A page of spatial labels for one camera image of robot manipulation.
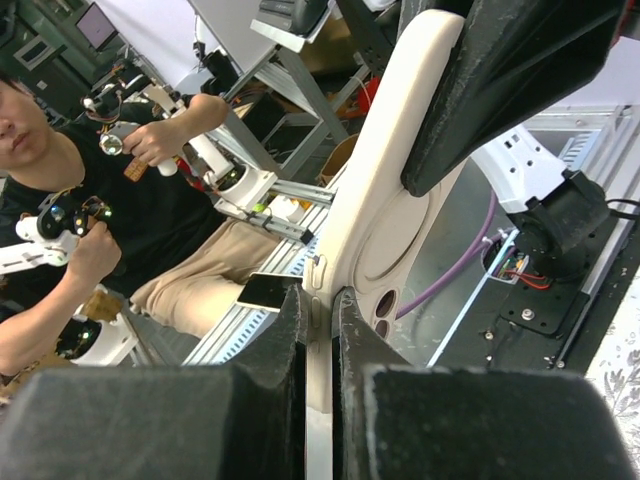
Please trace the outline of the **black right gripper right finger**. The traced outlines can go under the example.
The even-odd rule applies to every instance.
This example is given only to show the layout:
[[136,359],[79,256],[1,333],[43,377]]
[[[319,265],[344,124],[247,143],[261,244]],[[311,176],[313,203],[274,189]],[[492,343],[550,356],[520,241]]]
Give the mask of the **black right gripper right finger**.
[[565,373],[410,365],[352,288],[332,308],[344,479],[631,479],[604,400]]

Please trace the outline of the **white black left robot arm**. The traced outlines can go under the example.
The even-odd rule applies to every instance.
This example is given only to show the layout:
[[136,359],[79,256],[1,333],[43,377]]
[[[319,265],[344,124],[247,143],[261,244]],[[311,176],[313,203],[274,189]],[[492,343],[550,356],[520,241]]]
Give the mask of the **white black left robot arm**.
[[428,193],[472,159],[518,228],[518,247],[550,278],[585,269],[607,218],[603,189],[534,144],[522,123],[603,68],[625,1],[407,1],[399,30],[444,15],[458,30],[408,160],[403,186]]

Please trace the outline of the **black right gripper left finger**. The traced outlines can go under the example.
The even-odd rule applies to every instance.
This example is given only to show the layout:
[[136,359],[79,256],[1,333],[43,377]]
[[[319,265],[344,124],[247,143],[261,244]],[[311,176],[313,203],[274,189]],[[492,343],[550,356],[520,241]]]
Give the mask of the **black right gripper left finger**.
[[220,365],[51,368],[1,427],[5,479],[300,479],[306,300]]

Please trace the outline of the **operator second forearm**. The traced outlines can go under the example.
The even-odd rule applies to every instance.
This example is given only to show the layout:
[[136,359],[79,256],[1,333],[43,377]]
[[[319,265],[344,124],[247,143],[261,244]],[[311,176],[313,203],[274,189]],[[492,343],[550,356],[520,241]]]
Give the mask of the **operator second forearm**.
[[15,375],[52,350],[76,309],[101,280],[66,273],[34,307],[5,320],[1,324],[1,374]]

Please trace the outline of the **operator second bare hand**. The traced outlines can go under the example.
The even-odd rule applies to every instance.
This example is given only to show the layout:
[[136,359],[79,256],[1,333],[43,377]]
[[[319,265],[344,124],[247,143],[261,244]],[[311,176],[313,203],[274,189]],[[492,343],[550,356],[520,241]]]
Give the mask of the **operator second bare hand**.
[[65,277],[96,286],[111,274],[121,259],[121,250],[107,225],[98,221],[81,237],[71,254]]

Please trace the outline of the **operator bare hand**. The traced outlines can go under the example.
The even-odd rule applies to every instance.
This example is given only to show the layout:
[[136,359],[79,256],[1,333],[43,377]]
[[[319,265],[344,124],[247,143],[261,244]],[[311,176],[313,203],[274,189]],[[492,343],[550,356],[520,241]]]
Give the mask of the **operator bare hand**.
[[123,141],[123,152],[153,167],[172,159],[184,145],[174,119],[155,121],[138,127]]

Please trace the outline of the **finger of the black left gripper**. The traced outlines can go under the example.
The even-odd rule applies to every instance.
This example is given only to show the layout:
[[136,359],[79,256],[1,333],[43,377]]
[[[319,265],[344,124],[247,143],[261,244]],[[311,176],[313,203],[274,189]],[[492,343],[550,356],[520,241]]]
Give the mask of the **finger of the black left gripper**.
[[593,80],[628,4],[405,1],[399,28],[434,9],[462,16],[463,28],[401,174],[414,196],[429,192],[478,147]]

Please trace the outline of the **operator bare forearm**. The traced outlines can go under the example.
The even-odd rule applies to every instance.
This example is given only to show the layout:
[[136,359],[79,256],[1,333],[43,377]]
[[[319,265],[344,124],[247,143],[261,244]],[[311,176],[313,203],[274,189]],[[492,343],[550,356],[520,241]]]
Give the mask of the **operator bare forearm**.
[[193,138],[220,127],[230,110],[230,105],[219,96],[194,95],[183,113],[168,120],[169,138],[181,147]]

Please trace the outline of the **black smartphone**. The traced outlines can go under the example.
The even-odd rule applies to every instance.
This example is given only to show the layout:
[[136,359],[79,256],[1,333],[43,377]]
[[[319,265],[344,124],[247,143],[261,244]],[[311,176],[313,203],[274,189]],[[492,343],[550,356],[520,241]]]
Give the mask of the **black smartphone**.
[[306,341],[305,476],[333,476],[331,307],[355,290],[370,324],[391,321],[410,269],[461,170],[414,197],[400,176],[464,25],[430,9],[401,34],[323,224],[303,288],[311,297]]

